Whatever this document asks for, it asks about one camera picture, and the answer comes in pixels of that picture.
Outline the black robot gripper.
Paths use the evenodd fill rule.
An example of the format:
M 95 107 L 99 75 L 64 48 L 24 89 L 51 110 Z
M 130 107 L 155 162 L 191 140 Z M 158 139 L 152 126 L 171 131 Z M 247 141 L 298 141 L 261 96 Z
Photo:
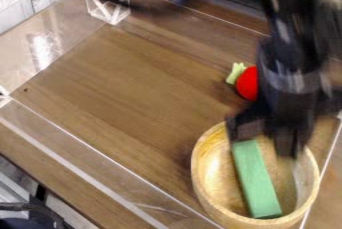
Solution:
M 322 67 L 286 68 L 281 63 L 259 63 L 257 101 L 226 118 L 231 142 L 265 133 L 275 138 L 277 154 L 298 156 L 298 141 L 309 140 L 317 117 L 342 110 L 342 86 L 325 82 Z

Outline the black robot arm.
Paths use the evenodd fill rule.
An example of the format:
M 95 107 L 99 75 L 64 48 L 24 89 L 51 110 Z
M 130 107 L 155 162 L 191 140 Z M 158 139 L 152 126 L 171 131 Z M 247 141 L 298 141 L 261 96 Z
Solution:
M 186 4 L 191 0 L 172 0 Z M 277 154 L 305 149 L 317 118 L 342 110 L 342 84 L 325 67 L 342 60 L 342 0 L 257 0 L 270 36 L 258 45 L 258 94 L 253 104 L 226 119 L 228 139 L 265 133 Z

